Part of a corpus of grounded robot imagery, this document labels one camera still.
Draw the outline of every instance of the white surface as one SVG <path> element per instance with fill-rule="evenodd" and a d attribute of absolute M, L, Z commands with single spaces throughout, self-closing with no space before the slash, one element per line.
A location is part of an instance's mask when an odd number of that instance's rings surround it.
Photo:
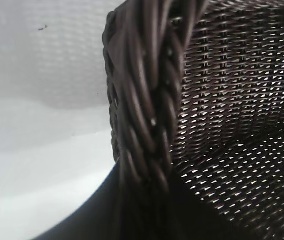
<path fill-rule="evenodd" d="M 102 32 L 121 2 L 0 0 L 0 240 L 50 229 L 113 167 Z"/>

